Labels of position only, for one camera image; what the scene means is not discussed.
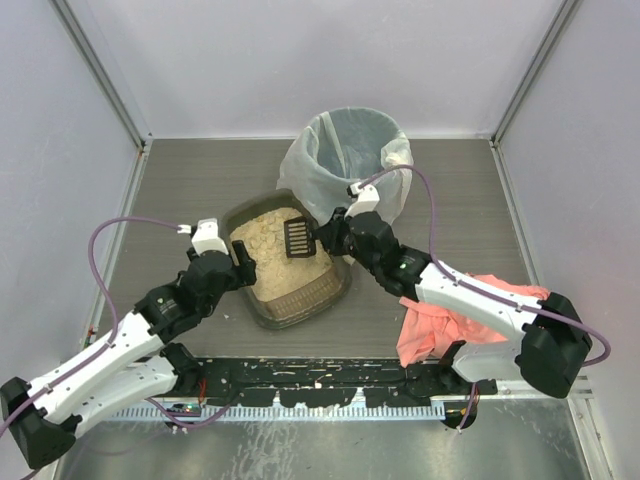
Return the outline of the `black litter scoop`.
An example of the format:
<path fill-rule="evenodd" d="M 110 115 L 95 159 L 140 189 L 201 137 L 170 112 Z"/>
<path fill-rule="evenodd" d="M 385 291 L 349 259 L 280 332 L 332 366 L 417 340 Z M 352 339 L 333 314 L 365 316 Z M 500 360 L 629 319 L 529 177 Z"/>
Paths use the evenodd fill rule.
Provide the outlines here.
<path fill-rule="evenodd" d="M 285 253 L 290 259 L 306 259 L 316 255 L 316 243 L 309 220 L 304 216 L 283 223 Z"/>

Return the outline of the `grey plastic litter box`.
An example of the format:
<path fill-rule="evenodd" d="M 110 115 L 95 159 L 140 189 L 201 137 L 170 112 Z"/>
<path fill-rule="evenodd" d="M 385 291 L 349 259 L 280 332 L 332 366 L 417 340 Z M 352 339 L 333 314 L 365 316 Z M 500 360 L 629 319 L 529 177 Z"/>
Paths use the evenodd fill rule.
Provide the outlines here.
<path fill-rule="evenodd" d="M 301 212 L 300 216 L 311 217 L 291 190 L 278 189 L 254 197 L 227 212 L 219 221 L 220 236 L 230 244 L 232 242 L 230 234 L 237 227 L 261 214 L 283 207 L 295 208 Z M 317 249 L 316 254 L 318 252 L 326 253 L 321 248 Z M 328 256 L 333 262 L 329 271 L 304 287 L 272 301 L 259 301 L 252 291 L 252 286 L 243 288 L 242 293 L 256 322 L 267 329 L 284 329 L 338 302 L 349 290 L 350 266 L 340 257 Z"/>

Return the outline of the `bin with white bag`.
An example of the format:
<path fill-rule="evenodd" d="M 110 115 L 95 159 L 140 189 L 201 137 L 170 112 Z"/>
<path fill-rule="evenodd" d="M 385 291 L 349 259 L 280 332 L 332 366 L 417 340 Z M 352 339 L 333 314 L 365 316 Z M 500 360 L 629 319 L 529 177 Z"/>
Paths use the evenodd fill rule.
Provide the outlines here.
<path fill-rule="evenodd" d="M 347 208 L 347 188 L 396 165 L 414 163 L 410 142 L 387 114 L 346 107 L 315 116 L 289 147 L 278 189 L 289 189 L 316 221 Z"/>

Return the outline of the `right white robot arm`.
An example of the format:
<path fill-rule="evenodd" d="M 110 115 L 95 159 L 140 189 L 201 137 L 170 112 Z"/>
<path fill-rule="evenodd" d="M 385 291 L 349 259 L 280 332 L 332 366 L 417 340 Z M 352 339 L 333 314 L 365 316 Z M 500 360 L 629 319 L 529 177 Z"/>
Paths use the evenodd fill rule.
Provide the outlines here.
<path fill-rule="evenodd" d="M 500 342 L 457 341 L 447 349 L 442 362 L 461 379 L 524 380 L 553 398 L 569 394 L 593 342 L 564 296 L 541 300 L 457 272 L 401 244 L 375 211 L 349 217 L 338 208 L 312 237 L 327 253 L 353 258 L 387 293 L 446 308 L 500 334 Z"/>

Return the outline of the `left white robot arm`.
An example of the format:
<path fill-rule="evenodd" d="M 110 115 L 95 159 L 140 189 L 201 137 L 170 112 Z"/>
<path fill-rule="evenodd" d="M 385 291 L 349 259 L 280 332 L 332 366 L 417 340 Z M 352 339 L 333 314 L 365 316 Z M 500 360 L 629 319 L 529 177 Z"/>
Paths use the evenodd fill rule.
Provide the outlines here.
<path fill-rule="evenodd" d="M 190 254 L 177 278 L 150 290 L 111 332 L 53 371 L 1 387 L 5 424 L 29 468 L 66 454 L 106 416 L 147 397 L 197 389 L 202 368 L 176 337 L 210 316 L 222 296 L 256 282 L 243 241 L 229 253 Z"/>

